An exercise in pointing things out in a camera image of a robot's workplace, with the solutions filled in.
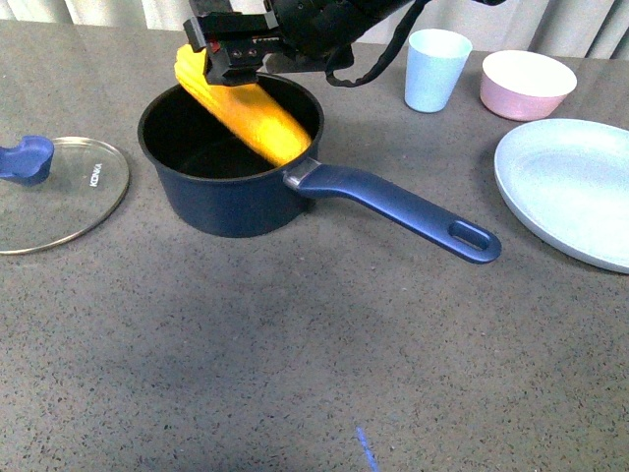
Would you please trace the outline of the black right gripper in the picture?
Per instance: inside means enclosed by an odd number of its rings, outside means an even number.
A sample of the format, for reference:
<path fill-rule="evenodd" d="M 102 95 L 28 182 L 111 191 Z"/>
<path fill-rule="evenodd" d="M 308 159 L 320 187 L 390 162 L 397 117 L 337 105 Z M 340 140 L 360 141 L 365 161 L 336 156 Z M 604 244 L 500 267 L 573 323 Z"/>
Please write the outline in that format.
<path fill-rule="evenodd" d="M 274 13 L 245 14 L 228 1 L 192 1 L 193 15 L 184 22 L 195 53 L 204 53 L 202 73 L 210 85 L 248 85 L 266 55 L 281 50 L 281 33 Z"/>

